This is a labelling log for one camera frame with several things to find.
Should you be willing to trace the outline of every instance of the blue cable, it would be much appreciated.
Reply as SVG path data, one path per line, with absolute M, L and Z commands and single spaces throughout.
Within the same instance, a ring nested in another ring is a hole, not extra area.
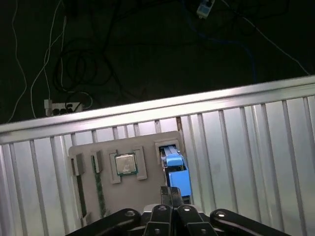
M 253 55 L 252 55 L 251 51 L 249 50 L 249 48 L 245 44 L 238 42 L 238 41 L 220 40 L 220 39 L 215 39 L 215 38 L 209 38 L 208 36 L 204 35 L 203 33 L 198 32 L 197 29 L 195 28 L 195 26 L 193 25 L 191 18 L 188 15 L 188 12 L 187 12 L 186 7 L 185 7 L 185 0 L 182 0 L 182 5 L 183 5 L 183 12 L 184 12 L 184 15 L 186 17 L 187 23 L 189 24 L 191 30 L 194 31 L 195 33 L 197 33 L 199 37 L 205 38 L 207 40 L 210 40 L 212 42 L 219 43 L 219 44 L 235 44 L 235 45 L 241 46 L 246 51 L 246 53 L 250 57 L 251 64 L 252 64 L 253 82 L 256 83 L 257 82 L 256 66 L 255 66 L 255 61 L 254 61 Z

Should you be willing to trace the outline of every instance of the black cable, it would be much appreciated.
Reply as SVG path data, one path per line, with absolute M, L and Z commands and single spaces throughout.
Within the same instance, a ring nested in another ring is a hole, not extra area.
M 112 16 L 112 19 L 111 19 L 109 27 L 108 27 L 107 36 L 106 36 L 104 44 L 103 44 L 103 48 L 102 48 L 102 52 L 103 53 L 105 52 L 105 50 L 106 50 L 106 48 L 108 46 L 109 38 L 111 36 L 112 30 L 113 30 L 113 27 L 114 27 L 114 24 L 115 24 L 115 20 L 116 20 L 116 17 L 118 15 L 118 13 L 119 13 L 119 9 L 120 9 L 121 5 L 122 5 L 122 0 L 117 0 L 113 16 Z

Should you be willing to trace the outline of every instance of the white cable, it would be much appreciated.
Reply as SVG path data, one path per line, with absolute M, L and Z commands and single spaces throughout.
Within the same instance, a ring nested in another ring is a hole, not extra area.
M 15 0 L 15 10 L 14 10 L 14 13 L 13 13 L 13 16 L 12 16 L 11 25 L 12 25 L 12 30 L 13 30 L 14 39 L 15 39 L 15 60 L 18 63 L 19 68 L 20 68 L 20 70 L 22 72 L 24 83 L 25 83 L 25 88 L 24 88 L 23 92 L 21 93 L 21 95 L 19 96 L 18 100 L 16 101 L 14 109 L 13 109 L 13 112 L 12 112 L 12 115 L 9 118 L 9 120 L 7 121 L 7 123 L 9 123 L 12 120 L 12 118 L 14 117 L 14 114 L 15 114 L 16 108 L 18 106 L 18 103 L 20 102 L 22 96 L 24 95 L 24 93 L 26 92 L 26 89 L 28 88 L 28 84 L 26 82 L 26 77 L 25 77 L 24 70 L 23 70 L 23 68 L 22 68 L 22 66 L 20 64 L 19 59 L 18 59 L 18 39 L 17 39 L 16 32 L 15 32 L 15 29 L 14 29 L 14 21 L 15 21 L 16 13 L 18 12 L 18 7 L 19 7 L 18 0 Z
M 228 8 L 231 8 L 229 6 L 229 4 L 225 1 L 225 0 L 221 0 Z M 247 21 L 251 26 L 253 26 L 254 28 L 256 28 L 256 30 L 261 34 L 261 36 L 263 36 L 268 42 L 270 42 L 272 45 L 274 45 L 280 52 L 282 52 L 283 54 L 285 54 L 288 58 L 290 58 L 291 60 L 295 61 L 302 70 L 304 70 L 304 72 L 308 75 L 310 75 L 310 73 L 302 66 L 302 64 L 295 59 L 294 57 L 292 57 L 290 54 L 286 53 L 284 50 L 282 50 L 277 44 L 275 44 L 273 41 L 271 41 L 271 39 L 269 39 L 266 35 L 264 35 L 263 32 L 261 32 L 249 19 L 243 17 L 243 19 L 245 21 Z
M 60 3 L 62 2 L 62 0 L 60 0 L 56 6 L 56 9 L 55 9 L 55 12 L 54 12 L 54 17 L 53 17 L 53 21 L 52 21 L 52 25 L 51 25 L 51 28 L 50 28 L 50 35 L 49 35 L 49 45 L 51 45 L 51 41 L 52 41 L 52 33 L 53 33 L 53 28 L 54 28 L 54 24 L 55 24 L 55 18 L 56 18 L 56 14 L 57 14 L 57 10 L 60 6 Z M 34 84 L 36 82 L 36 80 L 38 79 L 38 77 L 40 76 L 41 72 L 44 70 L 45 66 L 48 64 L 48 61 L 49 61 L 49 56 L 50 56 L 50 49 L 51 47 L 48 47 L 48 59 L 47 61 L 44 63 L 44 66 L 42 67 L 42 69 L 40 70 L 40 72 L 37 74 L 37 76 L 35 77 L 32 85 L 31 85 L 31 110 L 33 112 L 33 116 L 34 118 L 36 118 L 36 115 L 35 115 L 35 111 L 34 111 L 34 106 L 33 106 L 33 96 L 32 96 L 32 90 L 33 90 L 33 87 L 34 87 Z

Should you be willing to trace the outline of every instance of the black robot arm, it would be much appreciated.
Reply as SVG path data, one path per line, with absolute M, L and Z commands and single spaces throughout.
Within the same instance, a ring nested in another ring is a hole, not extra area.
M 226 209 L 210 217 L 185 205 L 178 188 L 161 187 L 161 204 L 146 206 L 141 215 L 127 208 L 67 236 L 288 236 Z

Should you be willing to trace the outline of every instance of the blue object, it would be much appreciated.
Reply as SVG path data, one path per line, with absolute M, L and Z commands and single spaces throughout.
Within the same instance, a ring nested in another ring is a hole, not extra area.
M 181 191 L 182 197 L 191 195 L 188 170 L 171 172 L 171 173 L 168 173 L 168 176 L 169 176 L 171 187 L 178 187 Z
M 246 51 L 246 53 L 250 57 L 250 60 L 251 60 L 251 63 L 252 63 L 252 77 L 253 77 L 253 81 L 254 81 L 254 83 L 256 83 L 257 82 L 256 66 L 255 66 L 255 61 L 254 61 L 253 55 L 252 55 L 251 51 L 249 50 L 249 48 L 245 44 L 243 44 L 243 43 L 241 43 L 239 41 L 219 40 L 219 39 L 215 39 L 215 38 L 209 38 L 208 36 L 204 35 L 203 33 L 198 32 L 197 29 L 195 28 L 195 26 L 193 25 L 193 23 L 191 21 L 191 18 L 189 17 L 188 12 L 187 12 L 187 10 L 185 8 L 185 0 L 182 0 L 182 5 L 183 5 L 183 11 L 184 11 L 187 23 L 189 24 L 191 30 L 196 32 L 199 35 L 199 37 L 205 38 L 207 40 L 210 40 L 212 42 L 219 43 L 219 44 L 235 44 L 235 45 L 239 45 L 240 47 L 242 47 Z
M 173 146 L 164 147 L 167 166 L 182 166 L 183 156 Z
M 165 152 L 166 168 L 181 167 L 183 170 L 169 172 L 170 187 L 178 187 L 182 197 L 191 195 L 189 171 L 184 157 L 177 151 L 174 146 L 163 147 Z

